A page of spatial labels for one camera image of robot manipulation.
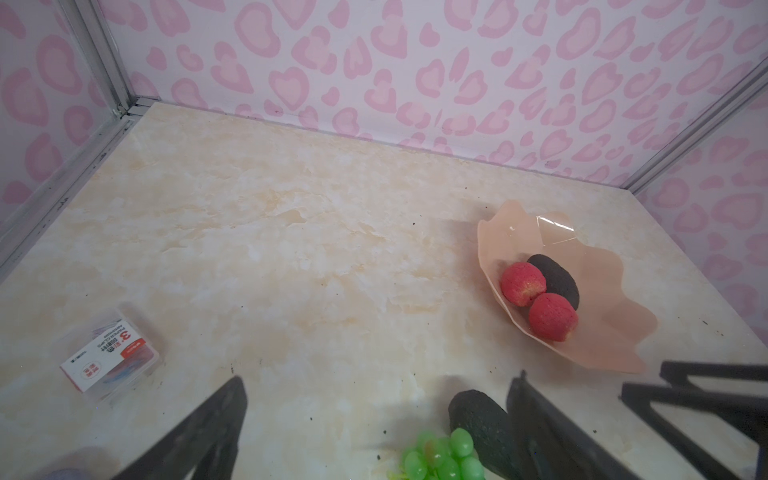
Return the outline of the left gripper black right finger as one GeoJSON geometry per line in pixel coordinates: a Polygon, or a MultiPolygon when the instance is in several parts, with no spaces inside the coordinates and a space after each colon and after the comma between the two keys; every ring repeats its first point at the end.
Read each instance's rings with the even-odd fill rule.
{"type": "Polygon", "coordinates": [[[541,394],[525,371],[511,381],[506,410],[523,479],[638,477],[541,394]]]}

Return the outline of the clear plastic card box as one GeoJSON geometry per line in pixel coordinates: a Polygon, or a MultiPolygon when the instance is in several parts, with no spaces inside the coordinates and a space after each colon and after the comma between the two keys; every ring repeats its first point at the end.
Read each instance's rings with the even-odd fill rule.
{"type": "Polygon", "coordinates": [[[125,312],[112,309],[65,335],[57,344],[58,367],[89,402],[111,401],[147,377],[160,353],[125,312]]]}

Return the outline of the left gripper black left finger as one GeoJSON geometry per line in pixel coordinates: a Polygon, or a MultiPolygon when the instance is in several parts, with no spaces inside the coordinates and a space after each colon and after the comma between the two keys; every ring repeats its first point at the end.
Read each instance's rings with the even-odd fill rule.
{"type": "Polygon", "coordinates": [[[234,376],[117,479],[230,479],[248,399],[234,376]]]}

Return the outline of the green fake grape bunch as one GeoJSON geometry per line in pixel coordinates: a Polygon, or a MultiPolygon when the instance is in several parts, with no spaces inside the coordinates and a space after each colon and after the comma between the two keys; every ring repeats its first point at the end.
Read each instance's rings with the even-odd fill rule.
{"type": "Polygon", "coordinates": [[[476,452],[474,438],[464,428],[448,436],[423,432],[416,443],[405,449],[399,469],[388,472],[391,480],[483,480],[486,470],[476,452]]]}

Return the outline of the aluminium frame rail left floor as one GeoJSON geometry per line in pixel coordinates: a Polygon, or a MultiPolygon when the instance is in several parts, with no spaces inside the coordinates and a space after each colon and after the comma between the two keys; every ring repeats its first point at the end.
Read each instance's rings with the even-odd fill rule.
{"type": "Polygon", "coordinates": [[[157,100],[140,97],[128,112],[101,126],[63,168],[1,227],[1,278],[20,264],[57,217],[157,100]]]}

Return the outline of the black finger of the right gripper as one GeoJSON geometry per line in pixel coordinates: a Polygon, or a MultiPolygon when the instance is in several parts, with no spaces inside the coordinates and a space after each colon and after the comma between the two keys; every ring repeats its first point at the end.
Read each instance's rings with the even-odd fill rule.
{"type": "Polygon", "coordinates": [[[669,384],[690,384],[690,377],[766,382],[767,366],[664,361],[659,376],[669,384]]]}
{"type": "Polygon", "coordinates": [[[620,400],[705,479],[767,477],[767,383],[626,383],[620,400]]]}

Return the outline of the red fake apple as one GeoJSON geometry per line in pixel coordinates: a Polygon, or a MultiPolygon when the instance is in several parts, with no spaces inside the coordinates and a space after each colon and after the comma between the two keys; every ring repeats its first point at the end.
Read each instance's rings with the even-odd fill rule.
{"type": "Polygon", "coordinates": [[[547,292],[546,279],[542,272],[527,262],[509,265],[500,279],[504,298],[517,307],[529,307],[537,297],[547,292]]]}
{"type": "Polygon", "coordinates": [[[551,342],[564,342],[578,326],[579,317],[565,297],[543,293],[530,306],[528,323],[535,336],[551,342]]]}

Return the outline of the dark fake avocado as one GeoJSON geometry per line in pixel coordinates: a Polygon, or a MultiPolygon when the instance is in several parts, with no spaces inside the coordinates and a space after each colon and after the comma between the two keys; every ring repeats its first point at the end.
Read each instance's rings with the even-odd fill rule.
{"type": "Polygon", "coordinates": [[[448,406],[451,430],[463,428],[483,466],[503,479],[522,479],[520,460],[507,412],[478,390],[457,393],[448,406]]]}
{"type": "Polygon", "coordinates": [[[564,297],[574,310],[579,308],[580,292],[571,274],[552,258],[535,254],[527,262],[536,267],[544,276],[548,293],[564,297]]]}

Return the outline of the aluminium frame post back-right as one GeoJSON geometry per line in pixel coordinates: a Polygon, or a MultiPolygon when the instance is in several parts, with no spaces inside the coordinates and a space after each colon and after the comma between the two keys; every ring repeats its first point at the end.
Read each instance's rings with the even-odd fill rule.
{"type": "Polygon", "coordinates": [[[672,168],[716,130],[729,122],[767,92],[767,59],[761,60],[743,79],[710,105],[688,127],[660,149],[633,173],[620,188],[632,194],[641,192],[658,176],[672,168]]]}

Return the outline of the aluminium frame post back-left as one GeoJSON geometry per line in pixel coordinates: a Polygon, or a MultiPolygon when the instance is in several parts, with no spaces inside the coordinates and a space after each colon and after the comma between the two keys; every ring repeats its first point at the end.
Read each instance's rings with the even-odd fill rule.
{"type": "Polygon", "coordinates": [[[57,4],[107,105],[118,116],[127,115],[136,103],[136,95],[99,2],[59,0],[57,4]]]}

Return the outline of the pink scalloped fruit bowl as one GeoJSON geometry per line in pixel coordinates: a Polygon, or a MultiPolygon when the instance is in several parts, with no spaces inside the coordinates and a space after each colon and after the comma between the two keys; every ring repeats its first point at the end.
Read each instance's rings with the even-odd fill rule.
{"type": "Polygon", "coordinates": [[[507,200],[491,219],[478,223],[477,241],[479,266],[495,300],[518,330],[585,368],[628,374],[646,370],[636,347],[656,330],[657,317],[625,295],[620,257],[584,244],[567,214],[529,214],[519,201],[507,200]],[[564,342],[536,337],[527,313],[502,294],[504,269],[534,254],[546,255],[564,267],[580,292],[579,324],[564,342]]]}

